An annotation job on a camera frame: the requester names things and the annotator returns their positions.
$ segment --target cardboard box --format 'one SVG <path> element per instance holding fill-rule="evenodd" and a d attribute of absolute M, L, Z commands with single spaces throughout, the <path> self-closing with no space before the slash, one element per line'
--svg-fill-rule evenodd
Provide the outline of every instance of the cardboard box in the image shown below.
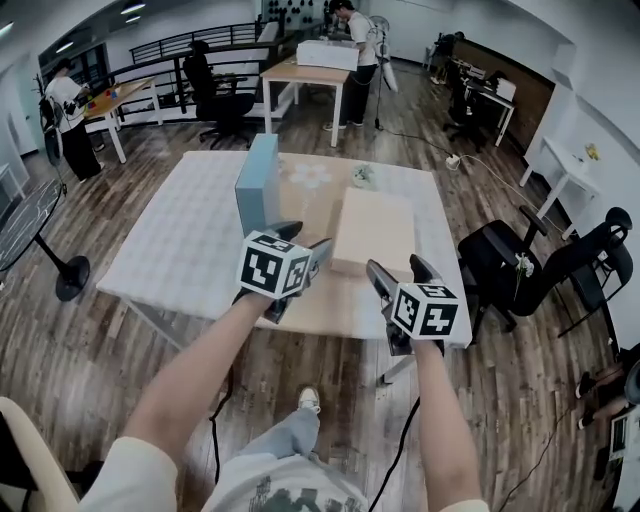
<path fill-rule="evenodd" d="M 507 101 L 512 101 L 515 93 L 515 84 L 509 82 L 508 80 L 504 80 L 503 78 L 498 79 L 498 88 L 496 89 L 496 94 L 498 96 L 504 98 Z"/>
<path fill-rule="evenodd" d="M 235 188 L 244 236 L 281 221 L 277 135 L 256 135 Z"/>
<path fill-rule="evenodd" d="M 331 268 L 366 276 L 376 260 L 400 282 L 413 282 L 409 257 L 416 252 L 413 208 L 399 196 L 347 188 L 334 241 Z"/>
<path fill-rule="evenodd" d="M 298 45 L 299 66 L 358 69 L 360 52 L 353 41 L 304 41 Z"/>

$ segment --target white desk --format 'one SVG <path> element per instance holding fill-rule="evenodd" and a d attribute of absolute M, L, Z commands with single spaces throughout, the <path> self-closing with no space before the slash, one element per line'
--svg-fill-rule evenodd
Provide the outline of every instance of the white desk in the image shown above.
<path fill-rule="evenodd" d="M 116 109 L 127 101 L 133 101 L 134 99 L 150 98 L 153 102 L 153 108 L 156 112 L 156 118 L 158 124 L 162 125 L 162 112 L 160 111 L 160 103 L 158 101 L 158 93 L 156 92 L 156 84 L 153 78 L 143 78 L 134 82 L 127 82 L 122 85 L 115 85 L 109 88 L 110 91 L 115 90 L 117 97 L 111 98 L 105 94 L 99 94 L 87 105 L 85 110 L 85 119 L 99 119 L 104 118 L 111 140 L 118 153 L 120 163 L 125 163 L 127 157 L 120 144 L 120 138 L 118 137 L 118 131 L 120 130 L 120 121 L 118 120 L 118 114 Z"/>
<path fill-rule="evenodd" d="M 13 181 L 13 184 L 18 190 L 18 194 L 20 194 L 20 197 L 24 199 L 25 198 L 24 191 L 22 190 L 20 183 L 18 183 L 18 179 L 16 178 L 16 175 L 13 174 L 13 170 L 11 169 L 11 166 L 9 164 L 4 164 L 0 166 L 0 180 L 4 178 L 5 174 L 9 174 L 9 176 L 11 177 L 11 181 Z"/>
<path fill-rule="evenodd" d="M 504 137 L 504 134 L 507 133 L 509 121 L 511 121 L 513 111 L 516 108 L 515 105 L 511 101 L 501 98 L 494 91 L 478 85 L 475 82 L 469 81 L 465 84 L 465 98 L 469 98 L 469 94 L 471 94 L 471 91 L 476 91 L 481 96 L 484 96 L 485 98 L 488 98 L 498 105 L 502 105 L 504 107 L 502 116 L 500 117 L 500 122 L 498 123 L 498 126 L 500 127 L 500 133 L 498 134 L 498 138 L 496 139 L 496 146 L 499 146 L 500 142 L 502 142 L 502 137 Z"/>
<path fill-rule="evenodd" d="M 631 510 L 640 499 L 640 406 L 629 413 L 628 448 L 622 462 L 622 474 L 616 492 L 614 507 L 623 512 Z"/>
<path fill-rule="evenodd" d="M 340 107 L 342 106 L 342 89 L 349 76 L 343 69 L 321 68 L 314 66 L 298 66 L 295 62 L 285 61 L 267 69 L 262 77 L 264 102 L 264 130 L 272 133 L 271 125 L 271 82 L 289 82 L 295 84 L 294 102 L 298 104 L 298 84 L 331 85 L 336 88 L 336 99 L 333 106 L 333 130 L 331 147 L 338 145 L 338 125 L 340 124 Z"/>
<path fill-rule="evenodd" d="M 551 205 L 558 198 L 558 196 L 560 195 L 560 192 L 562 192 L 565 185 L 569 181 L 572 181 L 583 190 L 586 190 L 587 192 L 589 192 L 591 194 L 591 198 L 589 201 L 592 201 L 595 196 L 600 194 L 600 187 L 595 181 L 593 181 L 593 179 L 589 175 L 588 162 L 578 160 L 576 156 L 571 154 L 568 150 L 566 150 L 560 144 L 558 144 L 552 139 L 549 139 L 548 137 L 544 137 L 542 139 L 542 144 L 540 146 L 540 154 L 542 154 L 545 147 L 549 150 L 549 152 L 555 157 L 556 161 L 560 164 L 560 168 L 562 170 L 562 177 L 560 178 L 560 181 L 558 181 L 556 186 L 553 187 L 551 192 L 549 192 L 549 195 L 547 196 L 547 200 L 542 205 L 542 208 L 540 208 L 540 211 L 538 212 L 538 215 L 537 215 L 539 219 L 542 219 L 547 214 L 547 212 L 549 211 L 549 208 L 551 208 Z M 536 170 L 535 166 L 532 164 L 527 168 L 527 171 L 524 173 L 524 176 L 520 180 L 521 187 L 524 187 L 525 183 L 527 182 L 531 174 L 534 172 L 540 172 L 540 170 L 539 169 Z M 571 226 L 569 226 L 567 230 L 562 234 L 563 240 L 566 240 L 567 238 L 569 238 L 571 233 L 573 233 L 576 222 L 577 222 L 577 219 L 576 221 L 573 221 L 571 223 Z"/>
<path fill-rule="evenodd" d="M 154 308 L 219 318 L 238 292 L 235 270 L 243 241 L 234 185 L 244 151 L 185 153 L 131 229 L 99 281 L 179 349 L 185 346 Z M 300 219 L 303 245 L 334 236 L 336 214 L 351 171 L 363 162 L 313 155 L 280 154 L 281 213 Z M 430 172 L 369 164 L 380 191 L 411 201 L 416 251 L 443 276 L 461 300 L 451 345 L 471 342 L 458 257 Z M 380 298 L 366 277 L 333 272 L 328 262 L 313 285 L 296 298 L 279 325 L 259 327 L 316 335 L 386 339 Z"/>

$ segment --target person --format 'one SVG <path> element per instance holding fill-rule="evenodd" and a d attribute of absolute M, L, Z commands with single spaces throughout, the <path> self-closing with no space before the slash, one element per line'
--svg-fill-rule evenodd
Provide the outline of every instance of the person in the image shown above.
<path fill-rule="evenodd" d="M 339 129 L 344 130 L 347 123 L 361 127 L 364 124 L 364 114 L 367 110 L 369 88 L 378 67 L 375 41 L 369 37 L 369 31 L 375 25 L 365 15 L 356 11 L 350 0 L 331 0 L 329 10 L 341 20 L 348 22 L 351 39 L 355 41 L 360 52 L 358 69 L 351 71 L 344 83 Z M 330 132 L 333 129 L 333 123 L 326 123 L 323 129 Z"/>
<path fill-rule="evenodd" d="M 84 110 L 75 104 L 75 100 L 90 94 L 87 86 L 79 86 L 67 75 L 71 70 L 71 61 L 62 59 L 54 68 L 55 76 L 45 90 L 48 98 L 60 105 L 63 115 L 58 126 L 62 138 L 62 152 L 69 167 L 84 183 L 96 176 L 104 167 L 98 163 L 91 147 L 91 140 L 84 127 Z"/>
<path fill-rule="evenodd" d="M 576 398 L 578 400 L 584 398 L 591 391 L 604 386 L 609 386 L 608 394 L 613 398 L 595 411 L 588 409 L 584 416 L 578 420 L 579 430 L 584 430 L 596 420 L 608 421 L 616 414 L 633 405 L 625 395 L 624 388 L 627 375 L 629 375 L 629 372 L 638 361 L 640 361 L 640 344 L 624 352 L 620 361 L 598 372 L 595 378 L 592 378 L 589 372 L 582 374 L 582 378 L 576 387 Z"/>
<path fill-rule="evenodd" d="M 431 77 L 431 81 L 436 85 L 445 83 L 446 66 L 453 55 L 453 48 L 458 41 L 464 40 L 464 32 L 458 31 L 455 34 L 447 34 L 442 36 L 436 42 L 436 50 L 433 54 L 434 62 L 437 67 L 435 76 Z"/>
<path fill-rule="evenodd" d="M 176 510 L 176 476 L 187 442 L 270 303 L 261 295 L 244 295 L 156 375 L 80 502 L 81 512 Z M 481 498 L 471 432 L 440 349 L 431 341 L 419 342 L 415 356 L 429 510 L 488 512 Z M 296 411 L 222 467 L 203 511 L 366 512 L 367 500 L 360 490 L 312 454 L 319 412 L 318 392 L 305 388 Z"/>

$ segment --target forearm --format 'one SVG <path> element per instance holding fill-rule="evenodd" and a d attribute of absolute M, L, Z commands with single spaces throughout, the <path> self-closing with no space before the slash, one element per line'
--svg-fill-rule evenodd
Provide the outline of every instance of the forearm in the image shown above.
<path fill-rule="evenodd" d="M 147 441 L 176 463 L 217 398 L 240 347 L 270 299 L 249 294 L 164 367 L 146 388 L 124 434 Z"/>
<path fill-rule="evenodd" d="M 439 349 L 414 344 L 420 385 L 420 448 L 429 510 L 481 499 L 478 459 Z"/>

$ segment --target jeans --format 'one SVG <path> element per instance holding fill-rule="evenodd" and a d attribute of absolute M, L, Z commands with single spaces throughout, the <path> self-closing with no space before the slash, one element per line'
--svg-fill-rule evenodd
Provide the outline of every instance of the jeans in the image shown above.
<path fill-rule="evenodd" d="M 309 457 L 318 440 L 320 420 L 311 409 L 298 409 L 283 421 L 255 438 L 240 455 L 270 453 L 278 459 L 299 454 Z"/>
<path fill-rule="evenodd" d="M 360 124 L 364 120 L 367 100 L 369 99 L 369 87 L 377 67 L 376 64 L 358 66 L 357 71 L 349 73 L 342 90 L 340 126 L 346 125 L 347 121 Z"/>

